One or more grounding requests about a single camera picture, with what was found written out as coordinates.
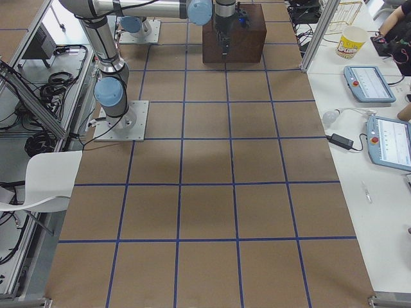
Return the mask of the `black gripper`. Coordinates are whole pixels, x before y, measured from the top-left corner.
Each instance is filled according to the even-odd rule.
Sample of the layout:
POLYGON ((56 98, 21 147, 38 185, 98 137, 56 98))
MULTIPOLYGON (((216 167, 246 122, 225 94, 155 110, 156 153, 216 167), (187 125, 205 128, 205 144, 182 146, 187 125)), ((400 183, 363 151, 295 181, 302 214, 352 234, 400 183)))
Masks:
POLYGON ((222 59, 226 60, 231 39, 228 36, 235 20, 238 18, 235 0, 217 0, 214 5, 214 26, 217 31, 217 43, 222 59))

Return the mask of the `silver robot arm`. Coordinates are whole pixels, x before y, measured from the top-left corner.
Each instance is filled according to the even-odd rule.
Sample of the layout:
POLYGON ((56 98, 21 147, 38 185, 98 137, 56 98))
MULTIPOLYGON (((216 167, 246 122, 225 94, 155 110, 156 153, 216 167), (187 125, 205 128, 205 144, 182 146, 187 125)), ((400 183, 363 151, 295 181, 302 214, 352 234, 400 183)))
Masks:
POLYGON ((134 36, 147 36, 152 32, 146 17, 125 16, 121 18, 120 25, 134 36))
POLYGON ((197 26, 212 17, 225 22, 236 15, 234 1, 61 1, 83 27, 96 52, 101 80, 94 88, 94 97, 105 111, 113 130, 127 130, 135 125, 136 113, 127 99, 129 70, 115 45, 107 17, 168 17, 187 19, 197 26))

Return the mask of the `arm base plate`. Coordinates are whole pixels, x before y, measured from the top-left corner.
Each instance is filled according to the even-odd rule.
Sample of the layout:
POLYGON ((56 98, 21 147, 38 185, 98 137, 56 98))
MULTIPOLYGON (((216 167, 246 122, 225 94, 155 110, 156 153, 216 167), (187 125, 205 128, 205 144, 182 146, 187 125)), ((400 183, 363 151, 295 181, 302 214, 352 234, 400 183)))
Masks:
POLYGON ((99 116, 104 120, 96 123, 93 135, 96 142, 144 141, 149 101, 133 100, 128 106, 128 112, 120 120, 107 117, 100 108, 99 116))
POLYGON ((126 30, 118 31, 118 42, 120 44, 157 44, 159 41, 161 21, 156 19, 146 19, 142 22, 141 29, 136 33, 126 30))

